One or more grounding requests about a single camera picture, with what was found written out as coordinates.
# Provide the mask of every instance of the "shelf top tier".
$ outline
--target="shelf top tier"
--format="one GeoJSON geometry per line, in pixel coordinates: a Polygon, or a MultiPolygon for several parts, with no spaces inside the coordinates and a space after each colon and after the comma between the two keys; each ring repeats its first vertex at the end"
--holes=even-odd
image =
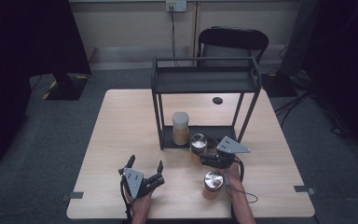
{"type": "Polygon", "coordinates": [[[232,93],[256,92],[261,87],[261,75],[252,57],[156,59],[153,64],[152,90],[155,93],[232,93]],[[218,60],[248,61],[245,66],[158,67],[159,61],[218,60]]]}

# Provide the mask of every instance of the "white lid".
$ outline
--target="white lid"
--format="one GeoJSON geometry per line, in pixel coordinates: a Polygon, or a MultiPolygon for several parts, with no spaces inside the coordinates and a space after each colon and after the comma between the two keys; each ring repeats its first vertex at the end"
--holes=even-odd
{"type": "Polygon", "coordinates": [[[188,114],[186,112],[175,112],[172,116],[172,124],[173,127],[184,129],[187,128],[188,125],[188,114]]]}

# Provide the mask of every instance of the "chair backrest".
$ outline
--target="chair backrest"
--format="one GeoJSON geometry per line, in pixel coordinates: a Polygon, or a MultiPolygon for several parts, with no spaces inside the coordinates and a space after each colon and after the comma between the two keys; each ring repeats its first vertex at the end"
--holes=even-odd
{"type": "Polygon", "coordinates": [[[248,57],[256,51],[255,59],[259,63],[268,45],[269,38],[260,31],[214,26],[200,33],[197,57],[248,57]]]}

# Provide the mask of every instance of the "black shelf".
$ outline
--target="black shelf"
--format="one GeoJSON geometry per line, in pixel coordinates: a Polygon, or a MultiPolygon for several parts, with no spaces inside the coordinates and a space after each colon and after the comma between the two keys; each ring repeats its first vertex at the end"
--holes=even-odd
{"type": "Polygon", "coordinates": [[[165,147],[183,148],[189,147],[189,143],[184,146],[177,146],[172,140],[172,126],[165,125],[162,94],[238,93],[240,97],[231,125],[190,126],[189,138],[195,133],[202,133],[213,139],[228,136],[240,142],[260,93],[261,74],[253,57],[155,59],[153,61],[151,83],[160,149],[165,147]],[[241,60],[243,66],[159,66],[159,63],[168,61],[173,63],[175,61],[208,61],[208,64],[218,61],[221,64],[223,61],[232,62],[235,60],[241,60]],[[253,93],[254,96],[237,139],[234,126],[237,122],[245,93],[253,93]]]}

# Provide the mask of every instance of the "table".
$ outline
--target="table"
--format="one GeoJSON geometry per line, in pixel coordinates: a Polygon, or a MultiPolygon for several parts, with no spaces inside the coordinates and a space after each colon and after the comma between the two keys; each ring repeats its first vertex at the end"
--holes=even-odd
{"type": "MultiPolygon", "coordinates": [[[[245,94],[242,108],[248,108],[252,96],[245,94]]],[[[205,125],[212,119],[213,124],[229,124],[238,97],[233,93],[163,95],[165,120],[169,123],[172,114],[181,110],[189,115],[189,125],[205,125]],[[216,96],[223,99],[221,105],[213,103],[216,96]]],[[[241,143],[251,149],[238,156],[244,163],[245,189],[258,197],[258,202],[251,203],[255,217],[312,217],[308,193],[295,191],[294,186],[304,183],[263,90],[241,143]]],[[[132,169],[145,177],[157,172],[160,160],[164,165],[165,184],[153,193],[149,218],[231,217],[225,190],[212,201],[202,197],[203,177],[213,168],[193,162],[186,148],[159,149],[151,90],[106,93],[74,189],[84,194],[71,199],[67,216],[125,219],[117,170],[131,155],[136,157],[132,169]]]]}

